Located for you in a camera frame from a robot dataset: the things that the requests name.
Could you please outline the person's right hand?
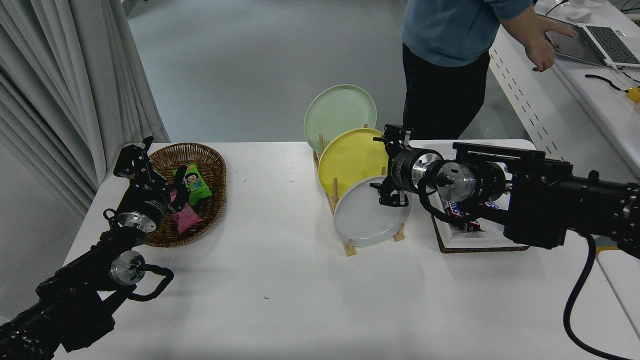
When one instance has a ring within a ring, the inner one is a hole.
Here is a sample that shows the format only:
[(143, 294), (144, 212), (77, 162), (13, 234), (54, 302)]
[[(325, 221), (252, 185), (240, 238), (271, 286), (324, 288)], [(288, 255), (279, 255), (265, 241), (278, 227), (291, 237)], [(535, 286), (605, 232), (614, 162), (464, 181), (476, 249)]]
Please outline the person's right hand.
[(544, 72), (555, 62), (553, 46), (544, 38), (536, 36), (523, 44), (525, 55), (533, 65), (532, 71)]

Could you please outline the person's left hand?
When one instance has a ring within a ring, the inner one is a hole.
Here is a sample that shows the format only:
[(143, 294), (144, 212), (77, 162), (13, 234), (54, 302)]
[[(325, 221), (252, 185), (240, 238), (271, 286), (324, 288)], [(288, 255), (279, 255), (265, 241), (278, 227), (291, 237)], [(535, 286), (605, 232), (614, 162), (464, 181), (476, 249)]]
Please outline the person's left hand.
[(567, 27), (560, 21), (541, 14), (535, 14), (535, 26), (543, 37), (546, 36), (548, 32), (555, 32), (567, 37), (575, 37), (578, 34), (576, 30)]

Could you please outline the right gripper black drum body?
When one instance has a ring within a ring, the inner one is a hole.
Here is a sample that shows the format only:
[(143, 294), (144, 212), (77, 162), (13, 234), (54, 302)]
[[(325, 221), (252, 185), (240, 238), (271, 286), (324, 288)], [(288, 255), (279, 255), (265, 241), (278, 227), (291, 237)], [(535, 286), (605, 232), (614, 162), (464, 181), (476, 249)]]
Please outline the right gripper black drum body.
[(424, 150), (404, 148), (390, 158), (389, 177), (396, 191), (418, 193), (418, 185), (414, 182), (414, 169), (423, 155)]

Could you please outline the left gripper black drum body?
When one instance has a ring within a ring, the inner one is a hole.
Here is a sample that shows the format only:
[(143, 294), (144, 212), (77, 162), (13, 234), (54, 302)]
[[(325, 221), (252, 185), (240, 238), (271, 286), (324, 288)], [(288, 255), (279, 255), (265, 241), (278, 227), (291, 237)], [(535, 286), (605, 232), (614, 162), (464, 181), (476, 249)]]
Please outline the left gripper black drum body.
[(150, 185), (130, 181), (116, 210), (116, 222), (139, 230), (157, 230), (169, 204), (168, 186), (167, 181)]

